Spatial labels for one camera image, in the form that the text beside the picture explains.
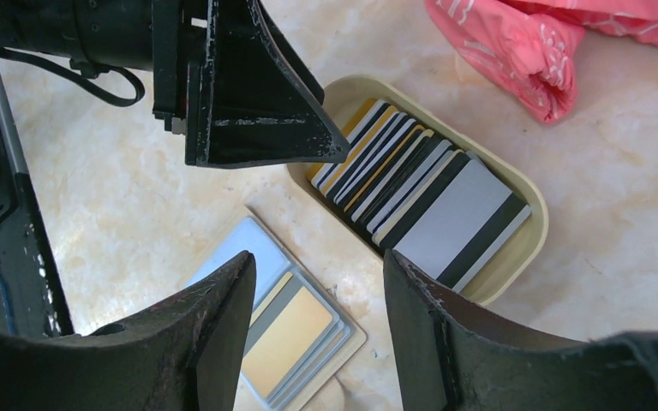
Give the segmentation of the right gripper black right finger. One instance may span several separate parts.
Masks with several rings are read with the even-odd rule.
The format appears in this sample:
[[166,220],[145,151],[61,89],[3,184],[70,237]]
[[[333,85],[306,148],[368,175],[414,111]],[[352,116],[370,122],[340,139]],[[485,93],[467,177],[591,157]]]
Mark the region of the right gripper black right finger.
[[383,273],[406,410],[658,410],[658,331],[579,342],[505,319],[396,251]]

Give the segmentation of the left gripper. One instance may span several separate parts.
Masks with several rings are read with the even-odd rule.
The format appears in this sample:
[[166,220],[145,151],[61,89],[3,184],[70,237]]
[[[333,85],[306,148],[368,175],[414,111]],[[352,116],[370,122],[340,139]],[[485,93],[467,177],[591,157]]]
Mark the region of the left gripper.
[[185,136],[187,165],[341,163],[350,146],[324,90],[259,1],[0,1],[0,58],[69,80],[116,107],[146,93]]

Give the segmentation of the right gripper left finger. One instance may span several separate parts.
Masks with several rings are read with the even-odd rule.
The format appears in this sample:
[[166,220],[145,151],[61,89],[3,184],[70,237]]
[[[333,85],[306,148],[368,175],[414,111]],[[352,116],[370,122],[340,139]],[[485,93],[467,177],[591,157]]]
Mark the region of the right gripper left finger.
[[230,410],[255,284],[244,251],[88,336],[0,333],[0,410]]

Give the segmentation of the cream oval card tray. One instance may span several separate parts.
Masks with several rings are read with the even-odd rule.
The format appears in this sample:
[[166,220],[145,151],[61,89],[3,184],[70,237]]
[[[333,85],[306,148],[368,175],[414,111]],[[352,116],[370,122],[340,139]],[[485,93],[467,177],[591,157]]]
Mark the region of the cream oval card tray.
[[345,125],[365,100],[382,98],[389,101],[424,125],[450,138],[464,150],[477,154],[501,181],[527,202],[531,208],[530,216],[462,290],[464,297],[482,306],[495,301],[525,271],[547,239],[548,209],[539,188],[504,159],[468,135],[445,124],[431,111],[387,82],[366,75],[349,75],[325,86],[324,92],[322,107],[339,126]]

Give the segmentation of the gold credit card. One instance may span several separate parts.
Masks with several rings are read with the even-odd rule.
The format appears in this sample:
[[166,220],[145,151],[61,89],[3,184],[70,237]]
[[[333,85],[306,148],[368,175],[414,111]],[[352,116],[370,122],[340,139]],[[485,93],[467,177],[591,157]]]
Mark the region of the gold credit card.
[[270,402],[338,322],[310,283],[286,271],[255,308],[243,353],[242,374]]

